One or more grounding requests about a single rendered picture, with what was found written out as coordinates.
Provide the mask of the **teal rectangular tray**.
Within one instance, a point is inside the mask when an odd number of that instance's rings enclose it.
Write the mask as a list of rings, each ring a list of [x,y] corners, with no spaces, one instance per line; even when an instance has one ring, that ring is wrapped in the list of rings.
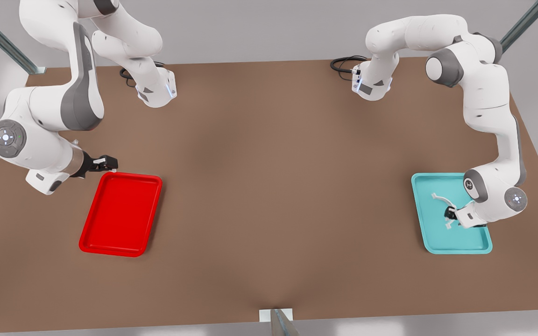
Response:
[[[449,205],[440,200],[442,196],[458,207],[471,200],[462,180],[461,173],[418,173],[411,178],[421,235],[430,253],[487,254],[493,249],[487,227],[463,228],[444,217]]]

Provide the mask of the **white drainage pipe clamp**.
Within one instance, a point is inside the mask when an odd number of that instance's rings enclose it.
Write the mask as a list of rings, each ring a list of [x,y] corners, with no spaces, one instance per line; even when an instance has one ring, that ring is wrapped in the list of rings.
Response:
[[[457,207],[448,198],[445,198],[444,196],[438,196],[436,193],[432,193],[431,196],[435,200],[440,200],[440,201],[444,202],[447,205],[447,207],[448,206],[453,206],[453,207],[455,207],[457,209]],[[452,223],[454,223],[454,221],[447,221],[446,220],[446,229],[450,230]]]

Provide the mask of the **red rectangular tray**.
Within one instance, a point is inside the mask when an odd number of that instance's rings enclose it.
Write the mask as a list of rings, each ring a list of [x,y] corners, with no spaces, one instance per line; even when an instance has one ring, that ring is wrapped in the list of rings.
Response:
[[[103,174],[79,239],[81,251],[130,258],[143,255],[162,186],[156,175]]]

